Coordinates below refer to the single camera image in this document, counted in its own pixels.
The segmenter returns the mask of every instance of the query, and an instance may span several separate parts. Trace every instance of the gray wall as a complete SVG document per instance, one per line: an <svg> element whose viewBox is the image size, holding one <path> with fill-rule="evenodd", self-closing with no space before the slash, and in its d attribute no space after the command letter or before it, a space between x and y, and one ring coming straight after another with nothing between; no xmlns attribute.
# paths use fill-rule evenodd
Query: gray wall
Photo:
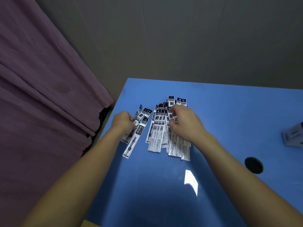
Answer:
<svg viewBox="0 0 303 227"><path fill-rule="evenodd" d="M303 0L36 0L116 101L127 78L303 88Z"/></svg>

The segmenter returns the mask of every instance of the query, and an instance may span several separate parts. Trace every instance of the stack of pen refill packages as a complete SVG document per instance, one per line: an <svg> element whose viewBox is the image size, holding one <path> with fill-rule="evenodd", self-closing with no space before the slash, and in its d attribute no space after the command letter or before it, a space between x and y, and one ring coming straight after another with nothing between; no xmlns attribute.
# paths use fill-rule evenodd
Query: stack of pen refill packages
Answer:
<svg viewBox="0 0 303 227"><path fill-rule="evenodd" d="M169 108L175 104L186 105L186 99L169 96L164 103L155 106L152 122L150 124L149 133L146 138L146 143L149 144L148 151L161 152L162 148L166 148L169 156L180 157L181 160L190 161L190 146L191 144L176 134L172 133L169 120L173 119L177 123L177 117L172 116Z"/></svg>
<svg viewBox="0 0 303 227"><path fill-rule="evenodd" d="M127 148L125 149L123 153L123 157L126 157L127 159L131 155L136 143L138 142L147 122L149 121L149 116L151 115L153 111L144 108L142 110L142 105L140 104L140 107L138 108L135 116L133 123L134 125L137 126L136 129L134 129L131 133L125 134L124 137L122 138L122 142L125 142L127 145Z"/></svg>

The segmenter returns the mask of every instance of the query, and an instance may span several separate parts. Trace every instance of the purple curtain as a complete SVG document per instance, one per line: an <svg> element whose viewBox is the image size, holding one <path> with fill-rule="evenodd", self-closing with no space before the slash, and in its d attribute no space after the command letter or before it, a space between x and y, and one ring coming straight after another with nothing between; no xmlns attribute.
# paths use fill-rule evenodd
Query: purple curtain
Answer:
<svg viewBox="0 0 303 227"><path fill-rule="evenodd" d="M0 0L0 220L19 226L113 102L34 0Z"/></svg>

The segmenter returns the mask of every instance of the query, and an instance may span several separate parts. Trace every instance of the blue table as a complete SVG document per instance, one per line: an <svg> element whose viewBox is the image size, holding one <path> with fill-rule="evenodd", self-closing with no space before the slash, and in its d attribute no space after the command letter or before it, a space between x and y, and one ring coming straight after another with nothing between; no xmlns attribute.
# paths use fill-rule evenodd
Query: blue table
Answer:
<svg viewBox="0 0 303 227"><path fill-rule="evenodd" d="M303 149L283 145L281 131L303 121L303 90L128 79L114 114L153 109L167 96L187 99L205 128L242 164L258 158L258 177L303 213ZM145 129L129 159L120 142L86 220L113 226L245 226L199 151L191 161L147 151ZM185 170L198 182L198 195L184 185Z"/></svg>

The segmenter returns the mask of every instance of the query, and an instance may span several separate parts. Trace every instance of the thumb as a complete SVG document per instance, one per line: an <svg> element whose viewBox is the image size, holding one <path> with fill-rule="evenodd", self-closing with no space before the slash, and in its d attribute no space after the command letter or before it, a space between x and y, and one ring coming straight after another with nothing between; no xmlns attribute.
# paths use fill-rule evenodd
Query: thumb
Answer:
<svg viewBox="0 0 303 227"><path fill-rule="evenodd" d="M175 123L172 119L169 120L169 126L173 133L175 134L178 133L178 129L179 129L178 124Z"/></svg>

